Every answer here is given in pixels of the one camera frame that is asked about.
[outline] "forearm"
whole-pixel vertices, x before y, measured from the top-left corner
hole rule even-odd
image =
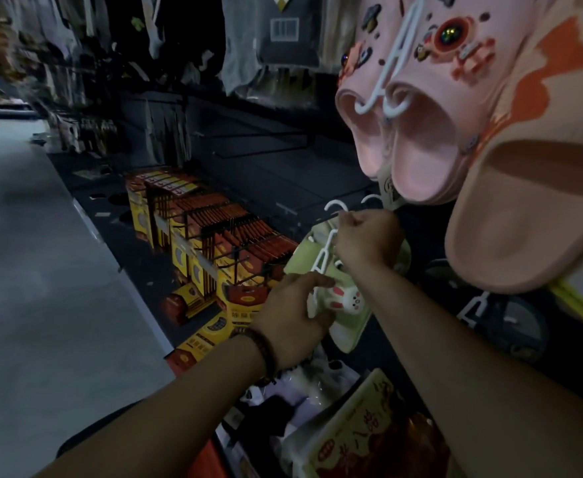
[[[354,279],[470,477],[583,476],[583,401],[389,268]]]
[[[230,339],[36,476],[179,477],[232,404],[264,373],[254,343]]]

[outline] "floor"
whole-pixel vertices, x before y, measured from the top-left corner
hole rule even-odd
[[[0,478],[172,379],[111,254],[27,144],[43,130],[0,121]]]

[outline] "barcode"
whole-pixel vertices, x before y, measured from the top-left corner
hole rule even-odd
[[[270,22],[272,42],[298,41],[299,18],[272,18]]]

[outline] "hand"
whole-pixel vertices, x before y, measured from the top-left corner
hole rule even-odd
[[[352,277],[369,265],[395,265],[404,233],[394,213],[387,209],[342,211],[339,224],[335,252]]]
[[[300,364],[327,334],[335,315],[307,315],[307,298],[315,287],[333,287],[334,279],[317,272],[289,274],[271,290],[251,328],[269,340],[279,369]]]

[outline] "bracelet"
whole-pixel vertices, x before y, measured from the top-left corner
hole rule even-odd
[[[236,337],[237,335],[244,335],[245,337],[249,337],[255,343],[258,351],[264,359],[264,366],[266,369],[265,377],[267,379],[273,379],[276,371],[278,370],[278,364],[276,361],[276,356],[273,353],[273,349],[271,348],[271,344],[267,340],[267,337],[250,327],[237,327],[232,332],[232,337]]]

